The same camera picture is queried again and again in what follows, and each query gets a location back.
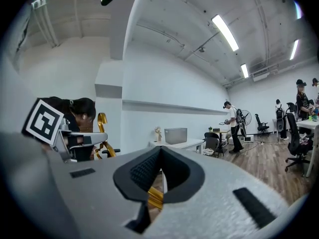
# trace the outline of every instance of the table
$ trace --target table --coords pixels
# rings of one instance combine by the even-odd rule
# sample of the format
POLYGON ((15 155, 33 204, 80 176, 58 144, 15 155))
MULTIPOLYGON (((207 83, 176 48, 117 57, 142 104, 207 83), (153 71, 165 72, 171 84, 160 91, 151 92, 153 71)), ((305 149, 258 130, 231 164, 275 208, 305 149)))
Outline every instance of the table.
POLYGON ((220 153, 223 153, 223 156, 224 156, 224 153, 227 151, 227 149, 223 149, 222 134, 223 134, 223 133, 229 133, 229 132, 230 132, 230 130, 228 130, 228 131, 218 131, 218 132, 214 132, 214 133, 218 133, 218 134, 219 134, 219 145, 218 145, 218 147, 215 149, 215 153, 218 153, 217 158, 219 157, 219 154, 220 154, 220 153))
MULTIPOLYGON (((199 146, 199 153, 203 154, 203 142, 204 140, 202 139, 187 139, 187 142, 182 142, 178 144, 169 144, 165 141, 150 141, 150 146, 151 147, 156 147, 156 146, 167 146, 167 147, 173 147, 177 149, 189 149, 192 147, 197 147, 199 146)), ((166 182, 166 177, 164 173, 162 172, 162 180, 163 180, 163 191, 164 193, 167 192, 167 182, 166 182)))
POLYGON ((319 144, 319 121, 313 121, 313 120, 309 120, 309 119, 308 120, 303 120, 303 121, 297 122, 297 126, 308 128, 308 129, 311 129, 311 130, 315 131, 313 152, 311 154, 309 167, 308 167, 308 170, 307 170, 307 173, 306 173, 306 177, 308 178, 310 176, 311 169, 312 169, 312 167, 314 165, 315 155, 316 155, 316 153, 319 150, 319 148, 318 148, 318 144, 319 144))

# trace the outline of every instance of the fan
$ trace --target fan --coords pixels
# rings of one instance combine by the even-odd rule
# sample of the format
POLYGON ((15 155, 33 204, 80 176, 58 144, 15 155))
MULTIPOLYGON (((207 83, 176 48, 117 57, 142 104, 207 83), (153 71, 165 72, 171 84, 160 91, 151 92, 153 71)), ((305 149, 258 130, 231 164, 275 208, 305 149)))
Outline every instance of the fan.
POLYGON ((251 114, 249 111, 247 110, 241 110, 241 113, 243 114, 243 121, 244 121, 244 125, 248 126, 251 122, 251 114))
POLYGON ((241 131, 241 134, 244 137, 246 137, 247 136, 246 127, 250 124, 252 117, 250 112, 247 110, 241 110, 240 117, 241 117, 240 131, 241 131))

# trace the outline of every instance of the man in white shirt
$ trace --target man in white shirt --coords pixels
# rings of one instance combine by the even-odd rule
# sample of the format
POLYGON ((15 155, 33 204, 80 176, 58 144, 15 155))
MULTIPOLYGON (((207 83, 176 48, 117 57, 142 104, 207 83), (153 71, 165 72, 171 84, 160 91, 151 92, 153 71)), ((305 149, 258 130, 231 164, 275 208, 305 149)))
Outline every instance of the man in white shirt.
POLYGON ((317 88, 317 98, 315 101, 315 106, 319 107, 319 84, 318 84, 318 80, 316 78, 313 78, 313 86, 315 86, 317 88))
POLYGON ((233 137, 234 149, 230 150, 229 153, 238 153, 243 149, 239 139, 238 139, 238 130, 240 128, 239 123, 236 121, 237 108, 232 106, 230 102, 225 102, 224 106, 230 111, 230 120, 227 121, 227 125, 231 126, 231 135, 233 137))

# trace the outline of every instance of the white desk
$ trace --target white desk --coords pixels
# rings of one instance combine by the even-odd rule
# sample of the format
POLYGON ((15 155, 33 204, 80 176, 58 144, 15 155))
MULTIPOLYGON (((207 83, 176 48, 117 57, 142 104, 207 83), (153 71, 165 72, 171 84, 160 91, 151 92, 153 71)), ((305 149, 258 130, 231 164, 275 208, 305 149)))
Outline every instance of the white desk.
MULTIPOLYGON (((156 147, 156 146, 167 146, 167 147, 173 147, 177 149, 189 149, 192 147, 197 147, 199 146, 199 153, 203 154, 203 142, 204 140, 199 140, 199 139, 187 139, 187 142, 182 142, 178 144, 169 144, 165 141, 150 141, 150 146, 151 147, 156 147)), ((167 182, 165 175, 162 171, 162 180, 163 180, 163 191, 164 193, 167 192, 167 182)))
POLYGON ((310 176, 311 169, 314 165, 315 155, 318 153, 318 144, 319 144, 319 121, 312 121, 312 120, 304 120, 297 122, 297 126, 308 128, 315 131, 314 136, 314 147, 313 152, 311 154, 311 159, 309 163, 309 167, 306 173, 306 177, 308 178, 310 176))

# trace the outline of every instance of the wooden floor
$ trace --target wooden floor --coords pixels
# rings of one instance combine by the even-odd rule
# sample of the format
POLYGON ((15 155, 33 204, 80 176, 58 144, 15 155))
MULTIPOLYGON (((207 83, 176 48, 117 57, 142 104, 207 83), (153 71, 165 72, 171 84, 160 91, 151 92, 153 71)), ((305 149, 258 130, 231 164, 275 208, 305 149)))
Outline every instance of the wooden floor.
MULTIPOLYGON (((271 134, 269 137, 256 138, 255 136, 254 143, 246 143, 242 140, 241 142, 245 149, 240 154, 230 154, 227 151, 225 156, 219 155, 219 158, 234 163, 262 180, 281 194, 289 205, 311 190, 318 172, 319 157, 315 159, 310 177, 306 178, 302 177, 303 168, 299 165, 292 166, 288 172, 285 172, 286 158, 293 157, 287 148, 289 140, 280 140, 277 143, 276 135, 271 134)), ((233 147, 233 145, 228 145, 226 149, 232 150, 233 147)), ((153 186, 162 191, 161 175, 156 178, 153 186)), ((154 220, 159 210, 151 206, 149 209, 151 220, 154 220)))

